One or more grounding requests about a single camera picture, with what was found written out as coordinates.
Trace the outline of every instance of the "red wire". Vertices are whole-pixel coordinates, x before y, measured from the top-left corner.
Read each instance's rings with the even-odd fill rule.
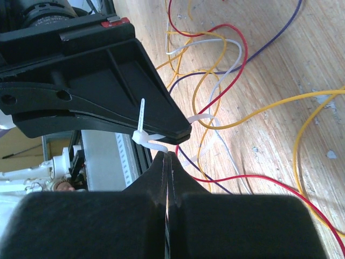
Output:
[[[189,35],[189,34],[185,34],[183,32],[181,32],[180,30],[178,30],[178,28],[176,26],[174,26],[173,21],[171,19],[171,14],[170,14],[170,10],[171,10],[171,3],[173,0],[169,1],[169,6],[168,6],[168,18],[169,18],[169,22],[171,27],[174,28],[175,31],[177,31],[180,35],[186,36],[186,37],[199,37],[204,35],[203,33],[200,34],[195,34],[195,35]],[[247,45],[247,41],[244,38],[242,32],[235,26],[231,25],[231,24],[220,24],[215,26],[214,28],[208,30],[208,32],[212,32],[214,30],[217,30],[221,27],[230,27],[233,30],[235,30],[237,32],[237,34],[239,34],[239,36],[241,37],[243,44],[244,44],[244,49],[245,49],[245,54],[244,54],[244,60],[241,66],[241,69],[239,70],[237,76],[235,77],[235,79],[231,82],[231,84],[220,94],[218,95],[212,102],[210,102],[208,105],[206,105],[200,112],[199,114],[203,113],[204,111],[206,111],[210,106],[212,106],[217,100],[219,100],[219,98],[221,98],[238,80],[238,78],[241,76],[243,69],[246,65],[247,62],[247,58],[248,58],[248,45]],[[175,148],[175,153],[176,155],[178,155],[178,145]],[[335,236],[336,240],[338,241],[341,250],[343,252],[343,255],[345,257],[345,246],[340,238],[340,236],[338,235],[336,229],[333,227],[333,225],[329,222],[329,220],[326,218],[326,216],[315,206],[313,205],[307,198],[305,198],[303,195],[299,194],[298,192],[296,192],[294,189],[292,189],[291,187],[289,187],[288,185],[285,185],[273,178],[270,178],[268,176],[263,176],[263,175],[236,175],[236,176],[232,176],[232,177],[228,177],[228,178],[224,178],[224,179],[218,179],[218,180],[203,180],[203,179],[198,179],[193,177],[195,180],[200,181],[200,182],[210,182],[210,183],[215,183],[215,182],[222,182],[222,181],[227,181],[227,180],[232,180],[232,179],[237,179],[237,178],[261,178],[261,179],[265,179],[267,181],[273,182],[276,185],[279,185],[281,187],[283,187],[284,189],[288,190],[289,192],[295,194],[297,197],[299,197],[300,199],[302,199],[305,203],[307,203],[310,207],[313,208],[313,210],[315,210],[325,221],[325,223],[328,225],[329,229],[332,231],[333,235]]]
[[[171,24],[171,26],[174,28],[175,31],[177,31],[179,34],[183,35],[183,36],[186,36],[186,37],[198,37],[198,36],[202,36],[204,34],[200,33],[200,34],[196,34],[196,35],[187,35],[187,34],[184,34],[182,33],[181,31],[179,31],[176,26],[174,26],[173,24],[173,21],[171,20],[171,14],[170,14],[170,10],[171,10],[171,3],[172,3],[172,0],[170,0],[169,2],[169,7],[168,7],[168,17],[169,17],[169,22]],[[239,36],[241,37],[241,40],[243,41],[243,44],[244,44],[244,60],[243,60],[243,63],[242,63],[242,66],[237,74],[237,76],[235,77],[235,79],[231,82],[231,84],[226,88],[224,89],[224,91],[219,94],[212,102],[210,102],[209,104],[207,104],[200,112],[199,114],[203,113],[204,111],[206,111],[209,107],[211,107],[216,101],[218,101],[235,83],[236,81],[238,80],[238,78],[241,76],[241,74],[243,73],[243,69],[247,63],[247,58],[248,58],[248,44],[247,44],[247,41],[243,35],[243,33],[234,25],[232,24],[219,24],[215,27],[213,27],[212,29],[208,30],[208,32],[211,32],[211,31],[214,31],[214,30],[217,30],[221,27],[229,27],[233,30],[235,30],[235,32],[237,34],[239,34]],[[175,149],[175,153],[176,155],[178,155],[178,147],[179,145],[176,146],[176,149]]]
[[[341,250],[343,252],[343,255],[345,257],[345,246],[344,246],[344,243],[342,242],[340,236],[338,235],[336,229],[333,227],[332,223],[329,222],[329,220],[326,218],[326,216],[315,205],[313,205],[307,198],[305,198],[300,193],[296,192],[290,186],[288,186],[288,185],[286,185],[284,183],[281,183],[281,182],[279,182],[279,181],[277,181],[277,180],[275,180],[275,179],[273,179],[271,177],[264,176],[264,175],[254,175],[254,174],[236,175],[236,176],[231,176],[231,177],[228,177],[228,178],[217,179],[217,180],[204,180],[204,179],[199,179],[199,178],[196,178],[196,177],[193,177],[193,178],[195,180],[199,181],[199,182],[212,182],[212,183],[223,182],[223,181],[237,179],[237,178],[261,178],[261,179],[265,179],[265,180],[270,181],[270,182],[274,182],[276,185],[279,185],[279,186],[283,187],[284,189],[288,190],[289,192],[293,193],[294,195],[296,195],[297,197],[302,199],[305,203],[307,203],[310,207],[312,207],[313,210],[316,211],[322,217],[322,219],[328,225],[329,229],[332,231],[333,235],[335,236],[336,240],[338,241],[338,243],[340,245],[340,248],[341,248]]]

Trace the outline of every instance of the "zip tie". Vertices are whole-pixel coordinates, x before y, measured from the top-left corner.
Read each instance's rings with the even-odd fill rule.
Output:
[[[216,125],[220,125],[220,122],[219,122],[219,120],[216,117],[214,117],[213,115],[210,115],[210,114],[206,114],[206,113],[193,115],[193,116],[189,117],[187,120],[188,120],[188,122],[190,124],[192,124],[193,122],[195,122],[197,120],[208,119],[208,118],[214,119],[215,122],[216,122]],[[215,144],[217,139],[219,139],[218,135],[214,134],[212,139],[210,140],[210,142],[208,142],[208,144],[203,149],[201,149],[200,156],[199,156],[200,158],[202,156],[206,155],[207,151]],[[198,156],[197,155],[195,155],[192,158],[190,158],[191,162],[196,162],[197,160],[198,160]],[[185,160],[185,161],[181,162],[181,165],[183,167],[186,167],[186,166],[190,165],[190,162],[188,160]]]
[[[133,132],[133,136],[132,136],[133,141],[137,143],[138,145],[142,145],[143,147],[146,147],[148,149],[154,149],[154,150],[167,153],[168,152],[167,147],[160,144],[149,143],[149,140],[163,139],[165,138],[165,136],[159,135],[159,134],[149,135],[146,131],[143,130],[144,112],[145,112],[145,99],[142,98],[141,103],[140,103],[138,128],[136,131]]]

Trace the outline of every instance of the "screw hole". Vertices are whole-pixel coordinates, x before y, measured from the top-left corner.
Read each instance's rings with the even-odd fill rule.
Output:
[[[61,90],[61,91],[57,92],[56,96],[60,100],[62,100],[62,101],[70,101],[70,100],[72,100],[72,96],[69,93],[67,93],[66,91],[64,91],[64,90]]]
[[[13,104],[16,104],[16,103],[17,103],[16,97],[11,96],[11,95],[9,95],[9,94],[6,94],[6,95],[4,95],[4,96],[1,96],[1,101],[2,101],[4,104],[7,104],[7,105],[13,105]]]

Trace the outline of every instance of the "wooden floor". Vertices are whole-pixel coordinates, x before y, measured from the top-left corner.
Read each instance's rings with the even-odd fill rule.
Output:
[[[142,42],[155,66],[167,61],[164,52],[167,14],[164,0],[115,0],[121,17],[135,25],[136,36]],[[220,23],[231,23],[242,30],[255,53],[289,20],[297,0],[193,0],[187,14],[187,0],[173,0],[172,19],[181,30],[204,31]],[[284,34],[246,66],[235,86],[222,98],[217,117],[222,125],[235,122],[247,114],[283,98],[319,90],[335,90],[345,84],[345,1],[303,0],[301,10]],[[240,40],[228,29],[217,32],[226,38]],[[182,46],[186,38],[174,35],[173,49]],[[223,43],[191,47],[182,61],[181,71],[207,69],[219,57]],[[230,45],[226,58],[217,67],[227,70],[237,58],[238,50]],[[169,66],[159,70],[165,83],[170,82]],[[223,87],[235,77],[231,74]],[[200,76],[179,83],[172,97],[186,117],[193,115],[191,99]],[[197,96],[197,110],[207,104],[216,80],[209,76]],[[308,116],[324,97],[308,98],[276,107],[256,115],[237,127],[221,131],[231,148],[241,173],[265,174],[296,187],[293,180],[292,149],[296,135]],[[300,168],[309,197],[341,230],[345,230],[345,107],[339,96],[323,109],[308,126],[300,145]],[[192,137],[181,146],[195,155],[204,128],[194,124]],[[234,170],[221,143],[204,157],[201,163],[213,178],[234,175]],[[200,176],[192,167],[188,172]],[[249,180],[254,193],[287,194],[265,180]],[[223,185],[239,193],[235,181]],[[222,192],[212,185],[213,192]],[[315,221],[329,258],[342,258],[339,245],[331,232]]]

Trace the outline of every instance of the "red tab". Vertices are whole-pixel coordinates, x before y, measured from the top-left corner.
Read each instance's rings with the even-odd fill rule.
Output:
[[[116,22],[102,22],[101,25],[104,28],[108,28],[108,27],[114,27],[114,26],[118,26],[124,23],[130,23],[129,19],[127,17],[121,18],[121,20],[118,20]]]

